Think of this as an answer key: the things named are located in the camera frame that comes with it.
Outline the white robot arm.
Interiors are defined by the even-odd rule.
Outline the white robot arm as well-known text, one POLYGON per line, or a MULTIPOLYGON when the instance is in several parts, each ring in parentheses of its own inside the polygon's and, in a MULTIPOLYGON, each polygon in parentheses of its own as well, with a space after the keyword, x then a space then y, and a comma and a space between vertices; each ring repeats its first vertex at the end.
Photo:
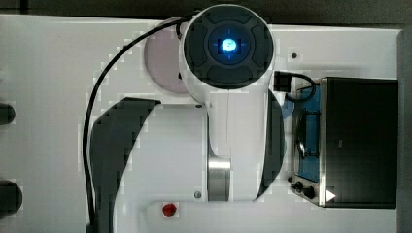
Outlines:
POLYGON ((158 100, 124 98, 93 125, 91 155, 98 200, 95 233, 146 233, 143 213, 154 202, 255 201, 283 162, 283 120, 269 88, 275 42, 255 12, 221 4, 188 21, 179 46, 185 87, 207 113, 203 155, 160 160, 141 155, 125 172, 158 100))

